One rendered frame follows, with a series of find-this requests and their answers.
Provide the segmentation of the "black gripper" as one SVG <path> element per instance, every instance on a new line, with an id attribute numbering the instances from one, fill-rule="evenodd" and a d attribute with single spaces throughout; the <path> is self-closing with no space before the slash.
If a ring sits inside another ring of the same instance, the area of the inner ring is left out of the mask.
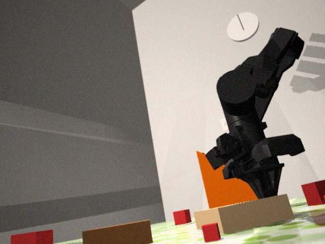
<path id="1" fill-rule="evenodd" d="M 258 199 L 277 196 L 280 175 L 284 163 L 279 163 L 277 156 L 295 156 L 305 151 L 301 139 L 296 135 L 285 134 L 266 138 L 266 122 L 258 117 L 249 117 L 232 123 L 229 135 L 235 136 L 243 131 L 252 148 L 251 154 L 241 153 L 233 157 L 222 170 L 224 179 L 237 178 L 249 184 Z"/>

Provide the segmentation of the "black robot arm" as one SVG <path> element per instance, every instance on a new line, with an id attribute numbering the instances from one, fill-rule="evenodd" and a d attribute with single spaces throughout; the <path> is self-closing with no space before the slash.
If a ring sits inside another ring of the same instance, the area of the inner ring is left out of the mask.
<path id="1" fill-rule="evenodd" d="M 249 117 L 260 122 L 276 92 L 283 72 L 299 59 L 304 41 L 298 33 L 286 28 L 276 28 L 259 55 L 248 57 L 241 65 L 221 76 L 216 91 L 224 112 L 227 126 Z M 205 156 L 215 170 L 233 161 L 240 154 L 251 154 L 252 148 L 243 131 L 235 136 L 227 133 L 216 140 L 216 147 Z"/>

